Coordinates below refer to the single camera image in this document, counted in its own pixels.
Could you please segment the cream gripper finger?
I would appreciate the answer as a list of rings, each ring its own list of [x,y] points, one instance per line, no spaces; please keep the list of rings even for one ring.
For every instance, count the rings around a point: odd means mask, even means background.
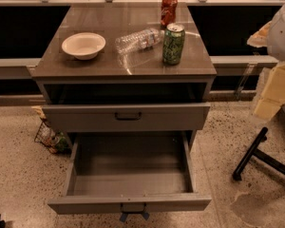
[[[269,71],[268,78],[256,102],[253,115],[271,120],[285,104],[285,62],[278,62]]]
[[[269,33],[271,22],[265,24],[262,28],[260,28],[257,32],[249,37],[247,40],[247,44],[254,48],[262,48],[267,47],[267,37]]]

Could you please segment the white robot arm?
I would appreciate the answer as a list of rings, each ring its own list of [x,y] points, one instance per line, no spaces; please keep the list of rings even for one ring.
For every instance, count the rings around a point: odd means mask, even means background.
[[[254,109],[256,117],[269,121],[285,104],[285,4],[270,22],[249,37],[247,44],[266,47],[268,54],[278,60],[269,72]]]

